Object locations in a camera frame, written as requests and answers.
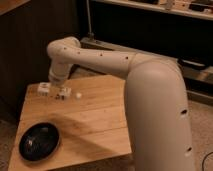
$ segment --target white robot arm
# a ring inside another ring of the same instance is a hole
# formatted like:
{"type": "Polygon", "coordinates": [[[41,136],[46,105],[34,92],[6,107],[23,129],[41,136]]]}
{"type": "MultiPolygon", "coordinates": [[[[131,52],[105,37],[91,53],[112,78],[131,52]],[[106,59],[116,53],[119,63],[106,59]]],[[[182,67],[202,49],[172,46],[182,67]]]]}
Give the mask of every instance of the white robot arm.
{"type": "Polygon", "coordinates": [[[175,63],[141,53],[82,49],[74,37],[53,41],[47,50],[52,84],[63,84],[72,64],[126,80],[136,171],[195,171],[186,88],[175,63]]]}

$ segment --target black bowl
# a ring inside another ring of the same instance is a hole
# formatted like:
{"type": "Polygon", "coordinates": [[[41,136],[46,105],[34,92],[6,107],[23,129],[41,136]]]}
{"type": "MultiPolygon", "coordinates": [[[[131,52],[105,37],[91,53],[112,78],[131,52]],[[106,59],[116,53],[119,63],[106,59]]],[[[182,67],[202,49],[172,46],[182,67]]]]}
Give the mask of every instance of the black bowl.
{"type": "Polygon", "coordinates": [[[59,132],[50,123],[38,123],[29,128],[21,138],[19,152],[29,161],[39,161],[48,157],[57,147],[59,132]]]}

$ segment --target wall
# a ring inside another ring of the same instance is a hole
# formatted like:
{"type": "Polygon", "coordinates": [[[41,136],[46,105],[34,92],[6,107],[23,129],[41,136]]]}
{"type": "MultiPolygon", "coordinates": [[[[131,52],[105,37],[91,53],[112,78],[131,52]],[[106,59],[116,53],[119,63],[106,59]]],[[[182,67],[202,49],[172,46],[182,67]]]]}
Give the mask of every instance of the wall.
{"type": "Polygon", "coordinates": [[[18,118],[26,86],[48,80],[47,44],[78,30],[75,0],[32,0],[0,16],[0,118],[18,118]]]}

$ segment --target cable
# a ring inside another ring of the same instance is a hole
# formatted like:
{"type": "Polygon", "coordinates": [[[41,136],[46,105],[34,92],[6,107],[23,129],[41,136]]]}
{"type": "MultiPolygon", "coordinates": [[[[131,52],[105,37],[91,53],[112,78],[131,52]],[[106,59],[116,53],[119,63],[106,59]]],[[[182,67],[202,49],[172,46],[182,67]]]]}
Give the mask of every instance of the cable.
{"type": "Polygon", "coordinates": [[[211,154],[213,154],[213,152],[210,152],[210,153],[206,154],[205,157],[203,158],[203,161],[202,161],[202,171],[205,171],[205,161],[206,161],[206,159],[207,159],[211,154]]]}

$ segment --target small object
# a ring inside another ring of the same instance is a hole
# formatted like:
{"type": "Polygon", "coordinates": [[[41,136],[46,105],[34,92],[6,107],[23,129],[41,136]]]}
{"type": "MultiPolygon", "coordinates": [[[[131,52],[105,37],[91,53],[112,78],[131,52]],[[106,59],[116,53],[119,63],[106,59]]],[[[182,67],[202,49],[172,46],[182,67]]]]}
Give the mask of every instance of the small object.
{"type": "Polygon", "coordinates": [[[19,143],[19,152],[28,161],[39,161],[49,156],[58,144],[57,128],[50,123],[39,123],[24,133],[19,143]]]}
{"type": "Polygon", "coordinates": [[[50,92],[50,83],[41,82],[38,86],[37,92],[42,96],[47,96],[50,92]]]}
{"type": "Polygon", "coordinates": [[[59,96],[59,99],[65,100],[70,97],[70,94],[71,94],[71,88],[61,87],[57,96],[59,96]]]}
{"type": "Polygon", "coordinates": [[[80,99],[82,97],[82,94],[78,92],[78,93],[75,94],[75,96],[76,96],[77,99],[80,99]]]}

